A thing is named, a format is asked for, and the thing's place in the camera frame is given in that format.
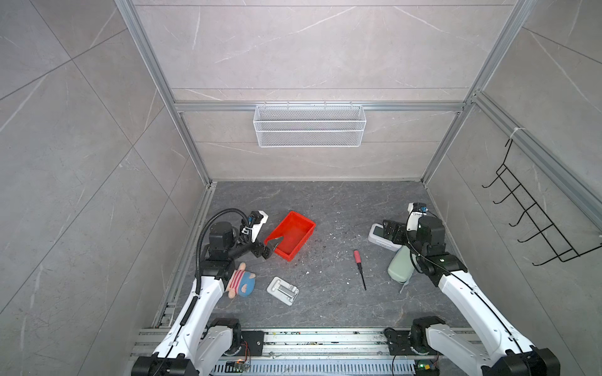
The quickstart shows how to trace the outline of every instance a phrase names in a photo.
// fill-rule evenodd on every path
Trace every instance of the red plastic bin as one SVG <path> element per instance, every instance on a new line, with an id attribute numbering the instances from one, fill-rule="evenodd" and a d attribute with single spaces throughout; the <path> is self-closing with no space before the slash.
<path id="1" fill-rule="evenodd" d="M 290 212 L 282 222 L 265 239 L 269 240 L 284 236 L 284 239 L 274 251 L 286 261 L 292 261 L 303 244 L 314 233 L 315 222 L 297 212 Z"/>

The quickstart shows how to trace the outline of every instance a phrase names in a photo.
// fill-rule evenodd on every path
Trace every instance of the mesh basket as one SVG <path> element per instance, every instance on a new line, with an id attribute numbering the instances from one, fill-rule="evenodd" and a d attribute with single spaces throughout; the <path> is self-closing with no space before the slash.
<path id="1" fill-rule="evenodd" d="M 264 105 L 253 125 L 260 147 L 359 146 L 366 116 L 359 105 Z"/>

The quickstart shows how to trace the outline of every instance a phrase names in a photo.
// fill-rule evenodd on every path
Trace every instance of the plush toy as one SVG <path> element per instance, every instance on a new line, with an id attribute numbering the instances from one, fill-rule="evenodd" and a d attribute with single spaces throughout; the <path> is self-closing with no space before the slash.
<path id="1" fill-rule="evenodd" d="M 230 299 L 233 299 L 237 294 L 242 297 L 248 297 L 253 291 L 255 287 L 255 274 L 245 271 L 246 267 L 247 265 L 241 262 L 238 270 L 232 274 L 232 278 L 230 278 L 230 282 L 228 282 L 226 287 Z"/>

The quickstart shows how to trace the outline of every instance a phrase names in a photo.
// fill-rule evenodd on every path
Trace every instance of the work surface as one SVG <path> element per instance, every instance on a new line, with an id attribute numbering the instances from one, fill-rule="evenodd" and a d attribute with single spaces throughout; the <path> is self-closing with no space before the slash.
<path id="1" fill-rule="evenodd" d="M 261 229 L 260 240 L 289 211 L 308 217 L 316 227 L 291 262 L 276 254 L 268 260 L 250 253 L 239 259 L 257 275 L 255 289 L 247 298 L 230 300 L 224 295 L 213 317 L 238 318 L 243 328 L 409 327 L 413 319 L 428 315 L 438 315 L 452 327 L 468 326 L 426 276 L 414 272 L 404 286 L 393 281 L 386 269 L 394 252 L 368 242 L 373 223 L 383 219 L 405 222 L 409 202 L 430 204 L 421 183 L 219 182 L 208 217 L 225 208 L 240 208 L 246 213 L 263 210 L 269 219 Z M 240 224 L 240 216 L 235 214 L 220 220 L 236 227 Z M 353 259 L 354 249 L 361 252 L 367 290 Z M 267 293 L 276 276 L 299 288 L 292 306 Z M 193 279 L 194 265 L 190 265 L 177 311 Z"/>

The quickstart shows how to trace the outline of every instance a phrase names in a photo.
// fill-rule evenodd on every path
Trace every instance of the black wire hook rack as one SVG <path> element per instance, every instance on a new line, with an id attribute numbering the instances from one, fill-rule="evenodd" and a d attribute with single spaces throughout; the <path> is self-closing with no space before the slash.
<path id="1" fill-rule="evenodd" d="M 564 234 L 560 231 L 560 229 L 556 226 L 556 224 L 554 223 L 554 221 L 552 221 L 552 219 L 548 216 L 548 214 L 543 210 L 543 208 L 539 205 L 539 203 L 533 198 L 533 196 L 531 196 L 531 193 L 527 190 L 527 188 L 525 188 L 525 186 L 520 182 L 520 180 L 517 179 L 517 177 L 514 175 L 514 173 L 508 168 L 508 166 L 506 165 L 506 159 L 508 158 L 508 153 L 510 152 L 510 148 L 512 147 L 512 139 L 508 139 L 508 141 L 506 142 L 506 145 L 504 145 L 504 147 L 507 147 L 506 150 L 506 155 L 504 156 L 504 161 L 501 163 L 501 166 L 499 166 L 499 168 L 495 171 L 495 174 L 497 175 L 496 178 L 487 186 L 482 185 L 483 188 L 489 188 L 491 187 L 491 185 L 493 185 L 493 183 L 495 183 L 497 180 L 500 180 L 501 182 L 504 183 L 504 185 L 506 186 L 506 188 L 508 189 L 508 191 L 510 191 L 510 193 L 508 193 L 506 195 L 506 197 L 504 197 L 501 201 L 499 202 L 495 202 L 493 201 L 494 204 L 498 205 L 503 203 L 508 197 L 512 196 L 514 197 L 514 199 L 518 202 L 518 204 L 521 206 L 521 208 L 523 209 L 523 213 L 521 214 L 521 216 L 519 217 L 518 221 L 515 224 L 512 223 L 508 223 L 508 225 L 510 225 L 511 227 L 516 227 L 521 220 L 523 220 L 523 217 L 525 215 L 527 215 L 527 217 L 530 219 L 530 221 L 533 223 L 533 225 L 535 226 L 535 228 L 537 229 L 537 232 L 535 234 L 533 234 L 531 237 L 529 237 L 528 239 L 525 240 L 520 240 L 517 239 L 517 241 L 519 243 L 525 243 L 528 242 L 529 240 L 533 239 L 534 237 L 541 235 L 543 236 L 543 238 L 545 239 L 546 243 L 550 246 L 550 248 L 552 249 L 552 251 L 554 252 L 555 256 L 543 261 L 539 264 L 536 264 L 534 262 L 532 262 L 532 264 L 536 267 L 543 265 L 543 264 L 547 264 L 552 260 L 555 259 L 559 259 L 561 262 L 567 262 L 570 260 L 573 260 L 577 257 L 581 257 L 584 254 L 590 253 L 592 251 L 595 251 L 596 249 L 602 248 L 602 243 L 598 246 L 598 247 L 594 247 L 590 250 L 587 250 L 585 252 L 581 252 L 579 253 L 571 244 L 571 242 L 569 242 L 569 240 L 564 236 Z M 506 182 L 504 180 L 504 178 L 502 177 L 502 174 L 508 172 L 513 178 L 514 180 L 516 180 L 518 182 L 518 185 L 514 188 L 510 188 L 510 186 L 508 185 L 508 182 Z M 525 206 L 523 205 L 523 203 L 518 199 L 518 197 L 516 196 L 515 192 L 517 192 L 517 190 L 519 188 L 522 188 L 522 190 L 529 196 L 529 198 L 531 198 L 531 200 L 533 201 L 533 204 L 529 205 L 529 206 Z M 547 218 L 547 220 L 550 222 L 550 224 L 546 227 L 540 228 L 540 225 L 538 225 L 536 223 L 536 221 L 533 219 L 533 217 L 531 216 L 531 214 L 529 213 L 529 210 L 533 209 L 533 208 L 538 208 Z M 558 234 L 560 234 L 560 236 L 562 237 L 562 239 L 564 239 L 564 241 L 566 242 L 566 246 L 568 247 L 568 249 L 566 251 L 560 252 L 558 253 L 558 251 L 554 248 L 554 246 L 550 243 L 550 240 L 547 238 L 546 234 L 544 233 L 544 231 L 546 230 L 555 230 L 558 232 Z"/>

